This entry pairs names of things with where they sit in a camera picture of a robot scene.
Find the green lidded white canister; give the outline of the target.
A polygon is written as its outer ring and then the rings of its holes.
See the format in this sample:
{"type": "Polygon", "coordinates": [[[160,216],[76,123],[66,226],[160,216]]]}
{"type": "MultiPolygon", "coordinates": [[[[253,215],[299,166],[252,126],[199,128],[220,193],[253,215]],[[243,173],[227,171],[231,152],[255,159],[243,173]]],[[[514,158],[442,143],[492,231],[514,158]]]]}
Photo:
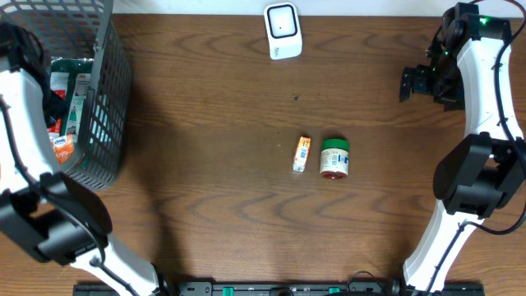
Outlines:
{"type": "Polygon", "coordinates": [[[344,139],[325,139],[321,146],[320,175],[328,179],[348,176],[349,143],[344,139]]]}

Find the orange snack packet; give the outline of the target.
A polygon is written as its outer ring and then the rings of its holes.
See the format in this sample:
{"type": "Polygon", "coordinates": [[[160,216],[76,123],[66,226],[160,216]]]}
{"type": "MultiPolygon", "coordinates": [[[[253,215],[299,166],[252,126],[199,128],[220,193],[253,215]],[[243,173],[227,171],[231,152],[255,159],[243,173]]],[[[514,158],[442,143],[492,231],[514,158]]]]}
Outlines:
{"type": "Polygon", "coordinates": [[[293,157],[293,171],[303,172],[307,166],[307,160],[311,149],[311,138],[301,136],[293,157]]]}

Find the white green package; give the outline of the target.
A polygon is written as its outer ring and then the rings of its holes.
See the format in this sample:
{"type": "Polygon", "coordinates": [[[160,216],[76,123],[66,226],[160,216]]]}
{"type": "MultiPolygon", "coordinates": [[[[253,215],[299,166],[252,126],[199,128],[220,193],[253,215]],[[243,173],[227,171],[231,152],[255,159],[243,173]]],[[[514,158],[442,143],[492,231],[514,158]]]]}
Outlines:
{"type": "Polygon", "coordinates": [[[71,135],[74,143],[78,140],[92,66],[92,58],[55,58],[51,62],[51,90],[69,103],[69,110],[62,117],[60,135],[71,135]]]}

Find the orange tissue packet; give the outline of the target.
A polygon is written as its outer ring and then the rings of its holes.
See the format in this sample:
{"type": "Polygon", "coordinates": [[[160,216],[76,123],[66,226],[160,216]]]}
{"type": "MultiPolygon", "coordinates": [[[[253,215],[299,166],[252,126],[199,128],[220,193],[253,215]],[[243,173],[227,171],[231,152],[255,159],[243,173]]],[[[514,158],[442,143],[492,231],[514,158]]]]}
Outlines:
{"type": "Polygon", "coordinates": [[[75,150],[73,137],[71,134],[59,136],[52,140],[53,152],[59,164],[66,162],[75,150]]]}

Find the red stick packet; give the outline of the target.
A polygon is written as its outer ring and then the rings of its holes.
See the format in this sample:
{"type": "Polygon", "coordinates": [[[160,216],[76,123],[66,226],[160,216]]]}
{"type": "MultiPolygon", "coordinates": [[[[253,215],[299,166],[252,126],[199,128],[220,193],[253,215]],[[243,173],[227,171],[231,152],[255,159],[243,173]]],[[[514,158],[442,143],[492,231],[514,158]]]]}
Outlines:
{"type": "MultiPolygon", "coordinates": [[[[55,93],[62,99],[66,99],[66,90],[55,90],[55,93]]],[[[48,137],[53,140],[61,136],[62,119],[58,119],[53,126],[48,129],[48,137]]]]}

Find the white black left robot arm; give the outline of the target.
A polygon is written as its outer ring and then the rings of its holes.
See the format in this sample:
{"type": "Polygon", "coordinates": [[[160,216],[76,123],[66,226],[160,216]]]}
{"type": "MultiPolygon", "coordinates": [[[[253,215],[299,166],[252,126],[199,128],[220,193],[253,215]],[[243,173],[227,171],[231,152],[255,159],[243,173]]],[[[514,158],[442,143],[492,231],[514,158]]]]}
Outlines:
{"type": "Polygon", "coordinates": [[[61,170],[48,129],[66,109],[36,36],[2,22],[2,232],[36,261],[86,271],[120,295],[172,295],[155,266],[113,234],[100,198],[61,170]]]}

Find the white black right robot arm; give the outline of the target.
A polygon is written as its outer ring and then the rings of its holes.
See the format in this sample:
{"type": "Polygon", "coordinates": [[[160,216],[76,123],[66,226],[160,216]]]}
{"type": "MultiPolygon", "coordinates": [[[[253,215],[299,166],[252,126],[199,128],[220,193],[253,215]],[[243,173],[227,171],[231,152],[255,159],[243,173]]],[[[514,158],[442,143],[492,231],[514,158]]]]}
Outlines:
{"type": "Polygon", "coordinates": [[[445,278],[469,236],[505,207],[525,180],[525,137],[515,117],[509,60],[518,32],[484,16],[477,2],[449,8],[433,36],[428,65],[403,70],[401,100],[430,95],[445,110],[465,113],[463,140],[436,166],[431,220],[403,276],[387,295],[464,295],[445,278]]]}

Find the white black barcode scanner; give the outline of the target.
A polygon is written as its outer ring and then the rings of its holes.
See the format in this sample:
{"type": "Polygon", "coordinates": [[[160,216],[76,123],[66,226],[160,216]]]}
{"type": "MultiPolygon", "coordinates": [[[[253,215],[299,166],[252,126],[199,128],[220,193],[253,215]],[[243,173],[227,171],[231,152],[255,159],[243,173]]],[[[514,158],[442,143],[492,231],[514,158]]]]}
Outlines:
{"type": "Polygon", "coordinates": [[[268,5],[263,13],[270,58],[295,58],[302,53],[302,30],[298,10],[291,2],[268,5]]]}

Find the grey plastic mesh basket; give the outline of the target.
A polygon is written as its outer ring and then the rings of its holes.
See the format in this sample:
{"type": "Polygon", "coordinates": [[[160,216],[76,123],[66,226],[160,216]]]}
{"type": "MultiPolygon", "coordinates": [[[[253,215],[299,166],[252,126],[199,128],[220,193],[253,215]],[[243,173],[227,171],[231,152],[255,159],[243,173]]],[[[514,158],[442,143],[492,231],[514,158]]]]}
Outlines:
{"type": "Polygon", "coordinates": [[[3,1],[1,18],[34,33],[51,58],[90,58],[90,85],[73,156],[60,169],[92,191],[118,176],[132,71],[112,21],[112,0],[3,1]]]}

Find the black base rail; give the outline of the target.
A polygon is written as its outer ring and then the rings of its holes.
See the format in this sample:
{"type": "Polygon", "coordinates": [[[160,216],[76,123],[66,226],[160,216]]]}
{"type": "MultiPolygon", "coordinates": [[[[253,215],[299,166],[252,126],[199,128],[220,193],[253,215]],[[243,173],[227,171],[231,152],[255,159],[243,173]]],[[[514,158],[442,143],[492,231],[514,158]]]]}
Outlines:
{"type": "MultiPolygon", "coordinates": [[[[402,292],[401,289],[392,289],[389,292],[387,283],[381,284],[372,281],[354,281],[349,287],[346,284],[214,284],[210,282],[181,282],[175,292],[182,296],[314,296],[314,295],[418,295],[415,292],[402,292]]],[[[72,289],[73,296],[110,296],[118,295],[112,288],[105,284],[76,284],[72,289]]],[[[440,293],[433,295],[446,296],[484,296],[482,284],[446,284],[440,293]]]]}

